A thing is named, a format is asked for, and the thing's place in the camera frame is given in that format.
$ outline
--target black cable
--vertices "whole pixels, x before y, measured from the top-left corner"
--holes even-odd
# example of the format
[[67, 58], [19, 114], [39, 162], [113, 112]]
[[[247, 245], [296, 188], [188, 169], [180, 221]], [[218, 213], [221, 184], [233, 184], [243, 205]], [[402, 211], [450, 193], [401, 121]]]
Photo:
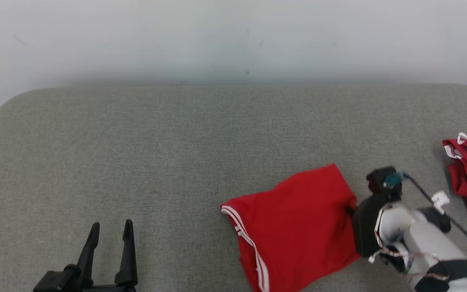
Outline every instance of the black cable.
[[[430, 199], [430, 196], [428, 196], [428, 194], [423, 190], [423, 188], [421, 187], [421, 185], [419, 185], [419, 183], [417, 183], [417, 181], [415, 179], [413, 179], [413, 177], [411, 177], [410, 175], [408, 175], [406, 172], [403, 172], [402, 173], [403, 176], [407, 179], [409, 179], [418, 189], [419, 191], [421, 192], [421, 194], [423, 194], [423, 196], [431, 203], [433, 204], [432, 202], [432, 199]], [[461, 224], [459, 224], [454, 218], [451, 218], [448, 214], [446, 214], [446, 216], [448, 216], [448, 218], [450, 219], [450, 221], [455, 225], [457, 226], [457, 228], [462, 231], [462, 233], [464, 233], [464, 235], [466, 235], [467, 237], [467, 231], [466, 229], [464, 229]]]

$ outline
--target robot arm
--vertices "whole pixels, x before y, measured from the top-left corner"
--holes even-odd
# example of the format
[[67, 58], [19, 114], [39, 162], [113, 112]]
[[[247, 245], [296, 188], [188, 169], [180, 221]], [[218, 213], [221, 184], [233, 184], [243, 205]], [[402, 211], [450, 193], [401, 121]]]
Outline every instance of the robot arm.
[[373, 262], [379, 255], [408, 279], [415, 292], [467, 291], [467, 257], [444, 233], [450, 220], [435, 208], [408, 209], [392, 167], [367, 176], [373, 191], [353, 217], [356, 250]]

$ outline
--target gray table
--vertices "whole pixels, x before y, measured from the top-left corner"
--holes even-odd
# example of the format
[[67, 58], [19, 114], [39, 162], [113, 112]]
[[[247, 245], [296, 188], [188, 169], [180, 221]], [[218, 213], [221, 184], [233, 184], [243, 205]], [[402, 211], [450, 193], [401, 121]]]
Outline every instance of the gray table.
[[[448, 191], [441, 141], [467, 134], [467, 87], [63, 88], [0, 109], [0, 291], [31, 291], [76, 262], [101, 223], [93, 279], [112, 283], [126, 218], [138, 291], [249, 291], [219, 204], [334, 162], [358, 199], [365, 175], [408, 170]], [[412, 185], [404, 201], [426, 206]], [[446, 208], [467, 227], [462, 200]], [[467, 239], [448, 235], [465, 253]], [[360, 260], [306, 291], [407, 291]]]

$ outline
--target wall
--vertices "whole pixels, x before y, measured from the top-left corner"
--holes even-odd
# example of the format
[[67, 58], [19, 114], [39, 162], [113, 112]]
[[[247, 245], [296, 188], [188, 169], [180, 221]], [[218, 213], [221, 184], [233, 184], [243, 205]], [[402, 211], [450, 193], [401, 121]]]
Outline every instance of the wall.
[[467, 84], [467, 0], [0, 0], [0, 106], [102, 80]]

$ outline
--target gray tablecloth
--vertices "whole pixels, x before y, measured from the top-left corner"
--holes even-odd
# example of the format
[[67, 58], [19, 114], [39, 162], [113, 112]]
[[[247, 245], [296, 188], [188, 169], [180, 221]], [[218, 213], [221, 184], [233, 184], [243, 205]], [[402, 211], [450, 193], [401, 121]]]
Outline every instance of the gray tablecloth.
[[[38, 90], [0, 109], [0, 291], [31, 291], [76, 262], [101, 224], [93, 279], [111, 284], [127, 218], [138, 291], [248, 291], [219, 204], [336, 163], [359, 200], [395, 165], [448, 191], [441, 141], [467, 134], [467, 87], [122, 87]], [[426, 207], [412, 185], [408, 206]], [[452, 195], [446, 207], [467, 227]], [[448, 235], [465, 253], [467, 239]], [[306, 291], [407, 291], [360, 260]]]

